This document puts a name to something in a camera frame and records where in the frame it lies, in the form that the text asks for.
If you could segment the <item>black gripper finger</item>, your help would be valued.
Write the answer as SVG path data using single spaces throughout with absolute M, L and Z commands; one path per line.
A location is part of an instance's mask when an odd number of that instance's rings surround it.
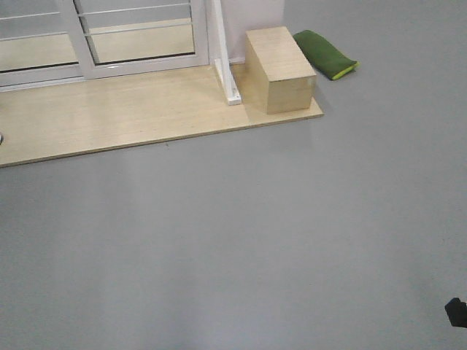
M 444 306 L 444 309 L 453 327 L 465 327 L 467 325 L 466 302 L 461 301 L 458 297 L 454 297 Z

